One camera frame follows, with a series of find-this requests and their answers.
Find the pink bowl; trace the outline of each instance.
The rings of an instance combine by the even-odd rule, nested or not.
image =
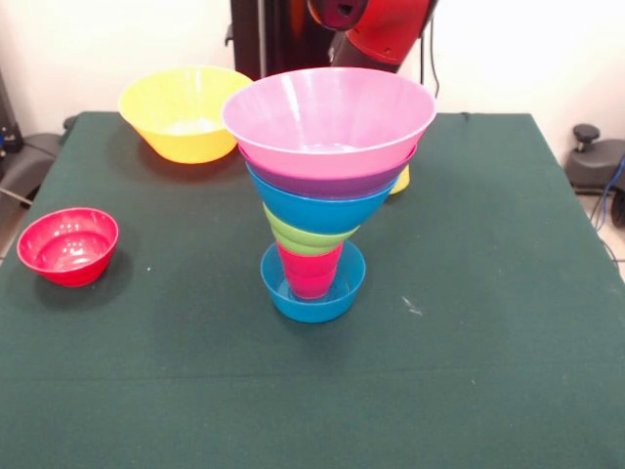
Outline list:
[[[98,278],[119,238],[115,220],[95,208],[66,208],[31,223],[18,240],[18,256],[31,270],[63,286]]]
[[[398,167],[434,120],[435,104],[394,73],[323,67],[247,86],[222,119],[254,165],[289,178],[350,179]]]

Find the white wall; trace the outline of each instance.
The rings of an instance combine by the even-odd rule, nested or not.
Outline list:
[[[229,0],[0,0],[0,67],[22,131],[114,110],[155,69],[233,66],[229,23]]]
[[[531,112],[560,160],[578,122],[625,138],[625,2],[440,0],[435,58],[441,110]]]
[[[440,0],[440,110],[531,112],[558,157],[579,121],[625,138],[625,2],[592,5]],[[0,66],[22,130],[59,131],[154,69],[232,66],[228,24],[229,0],[0,0]]]

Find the plastic bowl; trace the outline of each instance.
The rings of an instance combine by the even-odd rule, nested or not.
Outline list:
[[[395,185],[362,198],[310,198],[285,192],[259,178],[248,166],[261,199],[278,219],[292,227],[321,235],[335,235],[353,230],[364,223],[382,205]]]
[[[232,94],[250,83],[237,71],[215,66],[159,71],[126,88],[119,112],[162,157],[205,163],[236,145],[222,124],[221,111]]]
[[[408,165],[410,159],[416,154],[417,149],[412,150],[405,159],[397,166],[382,173],[364,175],[352,179],[308,179],[290,178],[273,173],[247,157],[245,151],[241,153],[247,160],[252,170],[269,184],[283,191],[295,193],[313,198],[359,198],[367,197],[375,192],[382,191],[388,184],[394,181],[401,171]]]
[[[275,243],[261,260],[261,277],[271,300],[281,313],[299,322],[328,322],[341,316],[354,303],[365,273],[366,263],[362,253],[347,241],[336,276],[325,296],[316,300],[300,300],[292,293],[284,277]]]
[[[342,241],[353,235],[358,227],[346,233],[317,234],[305,232],[284,223],[263,204],[275,239],[289,251],[302,256],[318,256],[330,252]]]
[[[396,168],[436,115],[423,86],[382,70],[280,73],[233,95],[226,127],[256,165],[289,178],[352,179]]]
[[[37,274],[63,286],[84,286],[110,261],[119,229],[95,208],[66,208],[31,223],[18,239],[18,256]]]

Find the purple bowl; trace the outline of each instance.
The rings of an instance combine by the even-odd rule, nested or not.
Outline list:
[[[263,180],[272,186],[276,186],[283,191],[291,192],[296,195],[303,195],[312,198],[360,198],[366,197],[376,192],[382,191],[387,187],[403,168],[410,162],[412,156],[417,152],[415,147],[408,156],[397,166],[387,169],[382,173],[369,174],[353,179],[304,179],[292,178],[281,174],[276,174],[271,170],[259,166],[251,161],[245,151],[239,147],[241,154],[245,157],[247,164],[254,172]]]

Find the red cup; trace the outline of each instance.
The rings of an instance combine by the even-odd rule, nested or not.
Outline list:
[[[320,256],[303,256],[289,251],[279,242],[275,244],[284,275],[295,296],[303,300],[314,300],[328,292],[336,276],[343,243]]]

